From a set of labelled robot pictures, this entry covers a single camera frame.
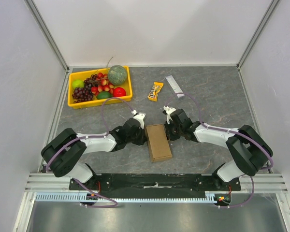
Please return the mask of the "cardboard box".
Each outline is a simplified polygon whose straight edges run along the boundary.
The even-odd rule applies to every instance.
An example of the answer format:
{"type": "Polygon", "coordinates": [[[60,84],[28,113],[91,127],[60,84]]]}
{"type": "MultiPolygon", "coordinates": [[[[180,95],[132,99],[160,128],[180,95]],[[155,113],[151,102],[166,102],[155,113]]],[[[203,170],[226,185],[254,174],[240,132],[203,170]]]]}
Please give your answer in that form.
{"type": "Polygon", "coordinates": [[[145,127],[151,162],[166,161],[173,158],[163,124],[145,127]]]}

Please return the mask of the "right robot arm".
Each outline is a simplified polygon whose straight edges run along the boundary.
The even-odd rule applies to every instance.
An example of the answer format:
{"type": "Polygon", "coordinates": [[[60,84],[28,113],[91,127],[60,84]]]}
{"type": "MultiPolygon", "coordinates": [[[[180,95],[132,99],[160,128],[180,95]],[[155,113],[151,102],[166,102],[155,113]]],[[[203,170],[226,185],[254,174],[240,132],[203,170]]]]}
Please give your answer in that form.
{"type": "Polygon", "coordinates": [[[233,160],[220,165],[212,174],[212,186],[223,190],[229,182],[243,175],[254,176],[267,162],[273,163],[273,152],[249,125],[239,129],[215,127],[195,121],[183,109],[164,106],[164,124],[170,141],[184,137],[188,141],[218,145],[229,150],[233,160]]]}

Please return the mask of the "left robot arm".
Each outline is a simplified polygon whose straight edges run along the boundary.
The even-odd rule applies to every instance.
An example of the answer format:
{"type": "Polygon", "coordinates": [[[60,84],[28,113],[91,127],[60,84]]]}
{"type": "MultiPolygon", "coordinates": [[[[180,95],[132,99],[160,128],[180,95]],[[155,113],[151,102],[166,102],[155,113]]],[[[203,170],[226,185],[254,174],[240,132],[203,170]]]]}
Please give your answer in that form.
{"type": "Polygon", "coordinates": [[[139,113],[105,134],[81,134],[67,128],[42,149],[41,156],[47,163],[46,170],[55,177],[77,179],[84,189],[91,190],[96,177],[89,165],[79,161],[83,154],[115,152],[128,143],[143,145],[146,141],[145,114],[139,113]]]}

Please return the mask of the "clear plastic stick box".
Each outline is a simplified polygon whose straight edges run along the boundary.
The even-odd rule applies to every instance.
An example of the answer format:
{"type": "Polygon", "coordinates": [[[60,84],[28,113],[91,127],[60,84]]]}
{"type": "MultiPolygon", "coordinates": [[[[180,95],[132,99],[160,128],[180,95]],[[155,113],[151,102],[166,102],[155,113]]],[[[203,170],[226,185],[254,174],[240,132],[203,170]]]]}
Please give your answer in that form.
{"type": "Polygon", "coordinates": [[[167,76],[166,81],[178,98],[184,97],[183,91],[172,75],[167,76]]]}

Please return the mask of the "yellow candy bag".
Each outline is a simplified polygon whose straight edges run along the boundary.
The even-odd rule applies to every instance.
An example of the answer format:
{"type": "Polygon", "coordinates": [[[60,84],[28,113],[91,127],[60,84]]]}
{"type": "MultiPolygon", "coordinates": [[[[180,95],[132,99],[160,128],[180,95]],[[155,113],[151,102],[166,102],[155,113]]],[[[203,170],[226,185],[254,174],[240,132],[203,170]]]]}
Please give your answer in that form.
{"type": "Polygon", "coordinates": [[[164,86],[164,83],[154,82],[152,89],[151,89],[150,93],[148,94],[147,98],[150,101],[156,102],[158,100],[158,94],[161,91],[161,89],[163,88],[163,86],[164,86]]]}

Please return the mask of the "red tomato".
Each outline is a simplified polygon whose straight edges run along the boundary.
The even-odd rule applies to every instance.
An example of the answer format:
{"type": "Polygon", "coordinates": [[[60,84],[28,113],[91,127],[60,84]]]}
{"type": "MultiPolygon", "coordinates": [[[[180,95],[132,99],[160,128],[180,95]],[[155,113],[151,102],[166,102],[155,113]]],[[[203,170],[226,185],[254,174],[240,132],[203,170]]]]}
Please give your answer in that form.
{"type": "Polygon", "coordinates": [[[126,96],[126,91],[122,87],[116,87],[113,90],[113,96],[114,97],[123,97],[123,96],[126,96]]]}

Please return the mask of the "red cherry bunch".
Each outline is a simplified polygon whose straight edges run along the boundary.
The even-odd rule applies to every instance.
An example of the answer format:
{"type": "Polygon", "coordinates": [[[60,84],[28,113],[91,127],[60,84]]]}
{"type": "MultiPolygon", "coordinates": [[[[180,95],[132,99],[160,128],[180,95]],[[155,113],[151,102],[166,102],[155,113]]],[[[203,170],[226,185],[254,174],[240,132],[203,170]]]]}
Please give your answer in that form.
{"type": "Polygon", "coordinates": [[[113,95],[114,85],[109,82],[108,74],[101,72],[92,74],[84,81],[85,89],[95,96],[100,92],[106,91],[113,95]]]}

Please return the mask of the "white tape strip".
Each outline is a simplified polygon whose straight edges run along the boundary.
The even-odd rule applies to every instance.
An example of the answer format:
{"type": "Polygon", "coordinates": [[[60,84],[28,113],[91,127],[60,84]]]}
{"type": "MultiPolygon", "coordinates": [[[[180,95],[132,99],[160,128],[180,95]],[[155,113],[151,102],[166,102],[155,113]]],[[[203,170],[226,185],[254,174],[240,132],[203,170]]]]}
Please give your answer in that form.
{"type": "Polygon", "coordinates": [[[143,186],[143,189],[171,189],[172,186],[161,186],[159,185],[158,182],[156,182],[154,185],[151,185],[151,186],[143,186]]]}

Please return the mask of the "green netted melon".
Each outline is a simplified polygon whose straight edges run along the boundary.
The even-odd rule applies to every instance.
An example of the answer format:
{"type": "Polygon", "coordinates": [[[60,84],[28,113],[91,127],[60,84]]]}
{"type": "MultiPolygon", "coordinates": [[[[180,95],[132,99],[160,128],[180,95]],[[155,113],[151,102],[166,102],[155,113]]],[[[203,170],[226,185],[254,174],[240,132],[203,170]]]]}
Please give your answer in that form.
{"type": "Polygon", "coordinates": [[[123,66],[115,65],[109,69],[108,79],[111,84],[120,86],[125,83],[128,77],[127,71],[123,66]]]}

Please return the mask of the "dark purple grape bunch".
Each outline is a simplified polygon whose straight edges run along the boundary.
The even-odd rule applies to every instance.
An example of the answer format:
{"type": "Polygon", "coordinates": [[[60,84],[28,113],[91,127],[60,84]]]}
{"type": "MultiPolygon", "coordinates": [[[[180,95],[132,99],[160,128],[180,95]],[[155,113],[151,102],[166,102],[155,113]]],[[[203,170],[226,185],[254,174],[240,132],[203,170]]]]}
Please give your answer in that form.
{"type": "Polygon", "coordinates": [[[88,102],[93,100],[93,93],[89,88],[77,87],[72,94],[73,103],[88,102]]]}

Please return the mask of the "green apple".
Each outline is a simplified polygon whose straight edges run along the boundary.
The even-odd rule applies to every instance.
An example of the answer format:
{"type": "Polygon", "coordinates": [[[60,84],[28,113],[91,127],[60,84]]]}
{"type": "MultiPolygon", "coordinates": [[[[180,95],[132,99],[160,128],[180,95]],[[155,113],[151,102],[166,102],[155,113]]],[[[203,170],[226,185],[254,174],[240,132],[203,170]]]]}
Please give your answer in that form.
{"type": "Polygon", "coordinates": [[[84,81],[82,80],[74,80],[72,82],[72,88],[76,89],[76,88],[84,88],[85,84],[84,81]]]}

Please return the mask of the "yellow plastic bin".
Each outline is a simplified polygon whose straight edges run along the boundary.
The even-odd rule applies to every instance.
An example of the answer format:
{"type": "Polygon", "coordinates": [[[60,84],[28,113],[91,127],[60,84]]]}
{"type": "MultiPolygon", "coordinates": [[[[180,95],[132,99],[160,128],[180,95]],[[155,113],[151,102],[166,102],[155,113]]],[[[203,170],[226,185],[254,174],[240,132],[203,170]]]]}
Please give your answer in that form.
{"type": "MultiPolygon", "coordinates": [[[[124,84],[120,86],[115,86],[116,87],[122,87],[126,91],[126,96],[119,97],[125,101],[130,101],[132,99],[133,93],[132,93],[132,85],[131,85],[131,77],[130,77],[130,71],[128,66],[123,66],[128,74],[128,77],[125,81],[124,84]]],[[[93,95],[93,100],[92,101],[87,101],[87,102],[81,102],[81,103],[73,103],[72,99],[72,94],[74,89],[72,88],[72,82],[74,80],[82,80],[85,81],[87,78],[89,78],[92,74],[97,74],[97,73],[103,73],[103,74],[108,74],[110,68],[102,68],[102,69],[96,69],[96,70],[89,70],[89,71],[83,71],[83,72],[76,72],[72,73],[69,76],[69,89],[68,89],[68,106],[72,107],[74,109],[81,109],[81,108],[86,108],[86,107],[93,107],[93,106],[100,106],[102,105],[107,99],[102,99],[98,100],[95,95],[93,95]]]]}

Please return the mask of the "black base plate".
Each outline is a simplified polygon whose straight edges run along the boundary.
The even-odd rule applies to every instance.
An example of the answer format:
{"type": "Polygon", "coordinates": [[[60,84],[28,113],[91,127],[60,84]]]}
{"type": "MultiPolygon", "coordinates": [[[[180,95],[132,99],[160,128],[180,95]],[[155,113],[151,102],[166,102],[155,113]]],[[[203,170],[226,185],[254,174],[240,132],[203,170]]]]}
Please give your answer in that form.
{"type": "Polygon", "coordinates": [[[203,174],[101,174],[85,184],[108,198],[204,198],[207,191],[240,191],[239,178],[225,183],[203,174]]]}

